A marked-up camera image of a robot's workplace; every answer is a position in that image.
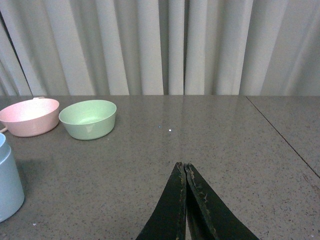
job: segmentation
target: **bowl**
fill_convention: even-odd
[[[106,100],[88,100],[63,109],[59,119],[71,137],[78,140],[101,138],[115,126],[117,106]]]
[[[10,105],[0,111],[0,122],[17,137],[33,137],[52,130],[59,123],[59,102],[35,97]]]

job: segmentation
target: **gray countertop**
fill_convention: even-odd
[[[320,239],[319,97],[51,98],[60,110],[112,101],[115,127],[90,141],[61,123],[35,137],[6,132],[25,201],[0,239],[134,240],[176,162],[192,163],[259,239]],[[26,99],[0,97],[0,109]]]

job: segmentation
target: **light blue cup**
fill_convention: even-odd
[[[0,133],[0,223],[18,211],[24,199],[11,147],[6,141],[6,136]]]

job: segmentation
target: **curtain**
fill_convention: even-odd
[[[320,95],[320,0],[1,0],[0,95]]]

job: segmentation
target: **green bowl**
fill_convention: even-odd
[[[71,137],[79,140],[101,138],[115,126],[117,106],[106,100],[89,100],[63,109],[59,119]]]

